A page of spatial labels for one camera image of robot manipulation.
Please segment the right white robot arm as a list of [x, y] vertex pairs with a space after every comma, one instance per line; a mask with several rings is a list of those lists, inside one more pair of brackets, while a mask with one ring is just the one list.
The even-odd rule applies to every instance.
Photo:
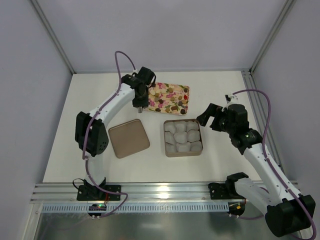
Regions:
[[276, 237], [314, 228], [314, 199], [302, 195], [275, 163], [260, 133], [250, 127], [245, 106], [211, 103], [196, 119], [204, 127], [209, 118], [213, 118], [210, 128], [229, 135], [231, 144], [250, 162], [266, 187], [263, 190], [247, 174], [239, 172], [226, 178], [229, 194], [249, 200], [263, 214]]

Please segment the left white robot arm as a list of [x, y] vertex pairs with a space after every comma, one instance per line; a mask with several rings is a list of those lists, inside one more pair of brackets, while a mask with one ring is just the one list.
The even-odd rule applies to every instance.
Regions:
[[119, 87], [103, 103], [88, 113], [79, 112], [75, 123], [75, 141], [82, 151], [86, 177], [77, 189], [78, 201], [101, 201], [106, 196], [120, 200], [120, 191], [108, 190], [102, 172], [102, 153], [109, 144], [107, 126], [127, 104], [139, 111], [149, 106], [149, 88], [156, 82], [156, 74], [142, 67], [138, 72], [120, 78]]

